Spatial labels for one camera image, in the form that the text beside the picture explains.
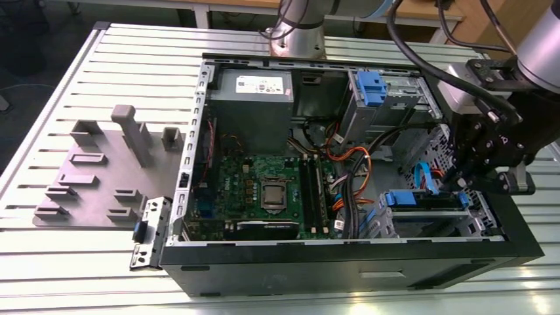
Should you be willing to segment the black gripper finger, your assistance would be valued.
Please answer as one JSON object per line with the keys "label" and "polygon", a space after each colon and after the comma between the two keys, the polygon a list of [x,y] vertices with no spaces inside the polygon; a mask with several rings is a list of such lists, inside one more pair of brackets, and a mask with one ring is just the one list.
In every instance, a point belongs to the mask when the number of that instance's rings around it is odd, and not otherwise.
{"label": "black gripper finger", "polygon": [[503,193],[494,167],[485,162],[466,162],[461,165],[461,187],[493,194]]}
{"label": "black gripper finger", "polygon": [[447,147],[451,149],[451,166],[442,177],[442,189],[458,191],[467,186],[474,169],[475,141],[482,132],[481,123],[453,123]]}

